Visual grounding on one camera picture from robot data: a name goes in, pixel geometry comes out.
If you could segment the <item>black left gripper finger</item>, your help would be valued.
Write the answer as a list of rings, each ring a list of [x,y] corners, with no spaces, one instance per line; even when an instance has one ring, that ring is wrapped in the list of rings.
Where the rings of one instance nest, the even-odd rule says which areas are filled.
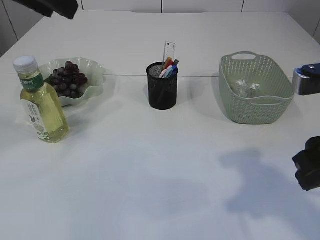
[[[38,14],[41,14],[44,17],[51,18],[53,15],[53,10],[44,5],[41,2],[38,2],[37,0],[13,0],[14,2],[30,9]]]
[[[62,17],[72,20],[79,9],[79,4],[76,0],[52,0],[51,8]]]

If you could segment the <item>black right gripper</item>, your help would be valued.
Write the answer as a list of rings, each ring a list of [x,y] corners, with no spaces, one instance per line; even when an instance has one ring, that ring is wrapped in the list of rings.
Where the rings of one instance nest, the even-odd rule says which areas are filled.
[[[297,169],[295,177],[300,187],[310,191],[320,187],[320,137],[310,138],[304,150],[300,151],[293,158]]]

